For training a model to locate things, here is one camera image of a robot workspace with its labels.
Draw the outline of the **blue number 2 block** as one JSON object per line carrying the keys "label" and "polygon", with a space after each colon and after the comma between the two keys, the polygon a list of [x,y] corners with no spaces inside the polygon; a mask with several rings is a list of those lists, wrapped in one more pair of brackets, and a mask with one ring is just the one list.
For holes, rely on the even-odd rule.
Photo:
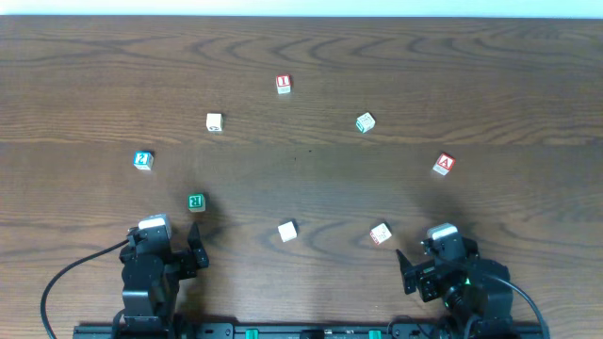
{"label": "blue number 2 block", "polygon": [[154,160],[151,152],[136,151],[133,157],[133,165],[138,170],[151,170]]}

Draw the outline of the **red letter A block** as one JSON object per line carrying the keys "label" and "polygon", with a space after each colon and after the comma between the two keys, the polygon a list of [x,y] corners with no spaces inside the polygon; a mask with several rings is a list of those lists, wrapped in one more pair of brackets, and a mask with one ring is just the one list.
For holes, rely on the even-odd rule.
{"label": "red letter A block", "polygon": [[441,153],[434,163],[432,170],[446,176],[456,163],[456,159],[447,153]]}

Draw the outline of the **red letter I block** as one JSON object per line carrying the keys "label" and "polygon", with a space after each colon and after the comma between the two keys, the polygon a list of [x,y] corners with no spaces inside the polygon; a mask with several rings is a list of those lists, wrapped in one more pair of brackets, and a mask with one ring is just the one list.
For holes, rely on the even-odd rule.
{"label": "red letter I block", "polygon": [[292,84],[289,74],[280,74],[275,78],[276,88],[279,95],[291,92]]}

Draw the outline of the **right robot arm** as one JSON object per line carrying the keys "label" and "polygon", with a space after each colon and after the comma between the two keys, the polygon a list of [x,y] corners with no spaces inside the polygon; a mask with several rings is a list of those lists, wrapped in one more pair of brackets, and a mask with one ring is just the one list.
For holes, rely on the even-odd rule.
{"label": "right robot arm", "polygon": [[511,307],[509,269],[480,258],[477,242],[450,234],[422,242],[431,259],[412,265],[397,250],[404,293],[417,291],[421,299],[443,301],[449,312],[438,320],[431,338],[516,338]]}

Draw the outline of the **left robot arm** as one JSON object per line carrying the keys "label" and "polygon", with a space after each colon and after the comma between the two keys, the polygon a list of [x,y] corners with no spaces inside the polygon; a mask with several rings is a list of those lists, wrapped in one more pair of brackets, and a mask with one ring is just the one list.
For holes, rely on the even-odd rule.
{"label": "left robot arm", "polygon": [[187,236],[188,247],[171,249],[167,228],[133,228],[120,252],[122,300],[125,327],[123,338],[181,338],[194,330],[175,313],[180,282],[197,276],[209,266],[197,223]]}

